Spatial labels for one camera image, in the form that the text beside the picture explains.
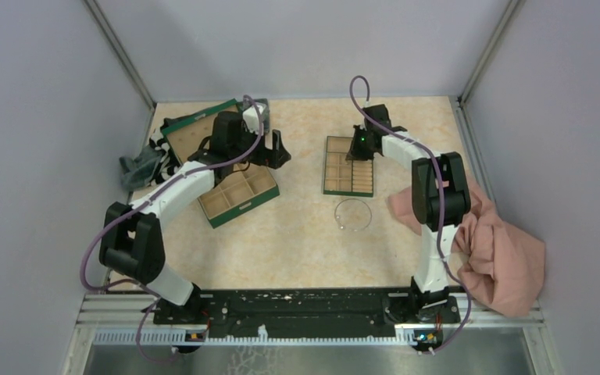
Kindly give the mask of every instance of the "purple cable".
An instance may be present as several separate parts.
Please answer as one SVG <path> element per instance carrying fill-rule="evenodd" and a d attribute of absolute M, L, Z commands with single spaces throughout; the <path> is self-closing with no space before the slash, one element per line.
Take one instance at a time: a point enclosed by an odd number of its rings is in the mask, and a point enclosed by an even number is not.
<path fill-rule="evenodd" d="M 447 259 L 445 259 L 445 254 L 443 253 L 442 248 L 441 248 L 441 238 L 443 235 L 443 226 L 445 225 L 445 191 L 443 190 L 443 177 L 441 175 L 441 167 L 440 167 L 440 165 L 438 165 L 438 160 L 436 159 L 436 156 L 427 146 L 422 145 L 418 141 L 415 141 L 411 138 L 403 137 L 400 134 L 396 134 L 395 132 L 387 129 L 386 127 L 384 127 L 383 125 L 378 123 L 378 121 L 374 120 L 371 116 L 367 115 L 366 112 L 364 112 L 364 110 L 358 105 L 357 100 L 355 100 L 355 95 L 353 94 L 353 84 L 358 79 L 364 81 L 364 84 L 366 85 L 366 100 L 369 101 L 369 97 L 370 97 L 369 81 L 366 80 L 366 78 L 364 76 L 353 77 L 353 79 L 351 80 L 351 84 L 348 88 L 348 92 L 350 93 L 351 100 L 353 101 L 353 105 L 358 110 L 358 112 L 360 112 L 372 124 L 379 127 L 380 129 L 384 130 L 388 134 L 390 134 L 396 138 L 399 138 L 403 141 L 406 141 L 406 142 L 408 142 L 412 145 L 415 145 L 415 146 L 421 148 L 422 150 L 424 150 L 429 155 L 429 158 L 431 159 L 431 163 L 434 165 L 434 170 L 436 172 L 436 180 L 438 181 L 438 203 L 440 206 L 440 209 L 438 211 L 439 212 L 438 213 L 438 234 L 437 234 L 437 238 L 436 238 L 436 247 L 438 250 L 438 254 L 441 256 L 441 259 L 444 260 L 443 264 L 445 265 L 445 271 L 447 271 L 448 276 L 452 280 L 454 280 L 457 284 L 459 284 L 459 286 L 461 288 L 463 288 L 463 290 L 466 292 L 466 297 L 468 298 L 468 308 L 466 310 L 466 315 L 461 320 L 461 323 L 459 324 L 459 326 L 456 328 L 454 333 L 450 337 L 448 337 L 448 339 L 445 340 L 445 342 L 443 342 L 443 345 L 441 345 L 440 347 L 433 350 L 433 352 L 423 352 L 423 354 L 435 354 L 435 353 L 439 352 L 440 350 L 442 350 L 443 348 L 447 347 L 447 345 L 449 345 L 449 343 L 452 342 L 452 340 L 456 337 L 456 335 L 459 334 L 459 332 L 461 332 L 461 330 L 463 329 L 463 326 L 466 325 L 466 323 L 468 322 L 468 319 L 470 318 L 470 311 L 472 310 L 472 304 L 473 304 L 473 297 L 470 295 L 470 291 L 468 290 L 466 285 L 464 285 L 461 282 L 461 280 L 459 280 L 456 276 L 454 276 L 452 271 L 449 269 L 449 265 L 447 264 Z"/>
<path fill-rule="evenodd" d="M 144 353 L 144 349 L 141 347 L 141 328 L 144 326 L 144 322 L 146 321 L 146 318 L 148 317 L 148 315 L 151 313 L 151 311 L 157 305 L 157 302 L 160 300 L 159 295 L 134 279 L 122 279 L 122 280 L 114 281 L 113 283 L 109 283 L 107 285 L 102 285 L 101 287 L 96 287 L 94 285 L 90 285 L 88 283 L 88 280 L 86 280 L 86 268 L 88 266 L 88 260 L 91 258 L 91 254 L 95 250 L 95 246 L 98 245 L 98 242 L 100 242 L 100 240 L 102 240 L 102 238 L 111 229 L 113 229 L 116 225 L 122 223 L 123 221 L 130 219 L 132 216 L 139 213 L 146 206 L 151 205 L 153 203 L 153 201 L 155 201 L 164 191 L 166 191 L 173 184 L 178 182 L 178 180 L 180 180 L 181 178 L 185 178 L 193 173 L 202 172 L 204 170 L 214 170 L 217 168 L 222 168 L 225 166 L 233 165 L 235 163 L 240 162 L 242 159 L 246 158 L 247 156 L 249 156 L 249 154 L 251 154 L 254 151 L 256 146 L 258 146 L 259 142 L 261 141 L 261 137 L 262 137 L 261 134 L 263 134 L 263 120 L 261 117 L 261 113 L 259 112 L 259 107 L 256 105 L 256 103 L 254 102 L 254 99 L 252 99 L 251 96 L 243 95 L 242 100 L 243 100 L 243 102 L 249 102 L 254 107 L 254 110 L 256 111 L 256 117 L 259 119 L 259 132 L 256 135 L 256 140 L 254 141 L 252 146 L 250 146 L 247 149 L 247 151 L 243 152 L 240 156 L 238 156 L 234 159 L 231 159 L 229 161 L 220 162 L 217 164 L 213 164 L 211 166 L 201 166 L 199 168 L 195 168 L 195 169 L 189 170 L 183 174 L 177 174 L 176 176 L 172 177 L 165 184 L 162 184 L 159 187 L 159 190 L 156 191 L 153 195 L 151 195 L 151 198 L 149 198 L 148 201 L 142 203 L 138 207 L 133 208 L 128 213 L 125 213 L 122 216 L 115 218 L 114 221 L 112 221 L 111 223 L 107 224 L 104 228 L 102 228 L 102 230 L 100 230 L 100 232 L 93 238 L 93 241 L 91 241 L 88 248 L 86 249 L 86 252 L 84 253 L 84 257 L 81 259 L 79 280 L 81 281 L 81 284 L 84 286 L 84 288 L 86 288 L 87 290 L 89 290 L 89 291 L 106 291 L 107 289 L 115 287 L 116 285 L 131 283 L 131 284 L 134 284 L 134 285 L 137 285 L 138 287 L 140 287 L 141 290 L 157 297 L 157 299 L 146 309 L 146 312 L 144 313 L 144 317 L 141 319 L 141 322 L 139 323 L 139 327 L 137 329 L 137 335 L 135 336 L 135 342 L 137 343 L 137 349 L 139 350 L 139 353 L 145 359 L 147 359 L 148 361 L 151 361 L 153 363 L 160 363 L 160 364 L 171 363 L 171 362 L 175 361 L 178 357 L 178 354 L 174 353 L 174 355 L 170 356 L 167 359 L 153 359 L 153 358 L 148 357 Z"/>

